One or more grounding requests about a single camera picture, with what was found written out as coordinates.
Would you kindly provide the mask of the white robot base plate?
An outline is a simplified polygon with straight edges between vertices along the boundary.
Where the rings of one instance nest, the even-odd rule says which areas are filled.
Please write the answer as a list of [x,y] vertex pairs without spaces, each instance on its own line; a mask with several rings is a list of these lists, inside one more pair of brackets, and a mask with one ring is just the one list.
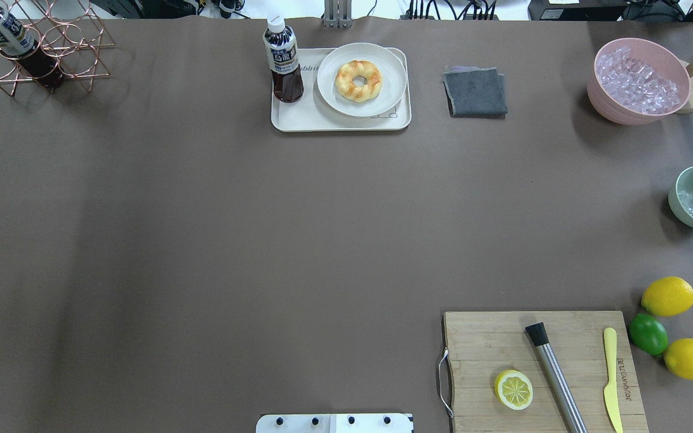
[[413,432],[412,414],[399,412],[266,414],[256,432]]

